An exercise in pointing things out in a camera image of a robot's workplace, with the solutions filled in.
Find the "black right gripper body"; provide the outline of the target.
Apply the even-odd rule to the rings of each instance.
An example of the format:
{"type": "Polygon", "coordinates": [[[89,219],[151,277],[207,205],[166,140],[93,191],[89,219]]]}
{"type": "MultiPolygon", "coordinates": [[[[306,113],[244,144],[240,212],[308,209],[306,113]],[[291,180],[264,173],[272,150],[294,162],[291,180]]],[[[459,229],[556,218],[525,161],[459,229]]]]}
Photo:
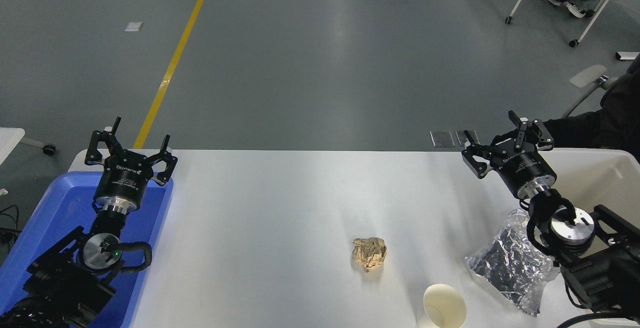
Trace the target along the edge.
{"type": "Polygon", "coordinates": [[[557,173],[537,148],[519,152],[500,149],[493,154],[493,168],[512,195],[530,195],[539,187],[550,189],[557,180],[557,173]]]}

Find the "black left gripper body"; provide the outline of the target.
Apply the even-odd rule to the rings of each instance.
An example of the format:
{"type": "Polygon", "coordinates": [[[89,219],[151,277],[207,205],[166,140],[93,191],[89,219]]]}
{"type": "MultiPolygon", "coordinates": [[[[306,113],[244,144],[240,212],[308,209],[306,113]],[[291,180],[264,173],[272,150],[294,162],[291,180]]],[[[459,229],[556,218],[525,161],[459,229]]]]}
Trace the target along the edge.
{"type": "Polygon", "coordinates": [[[105,160],[94,203],[106,205],[109,199],[117,198],[130,205],[141,205],[147,184],[154,175],[146,158],[146,155],[130,150],[124,150],[123,155],[110,155],[105,160]]]}

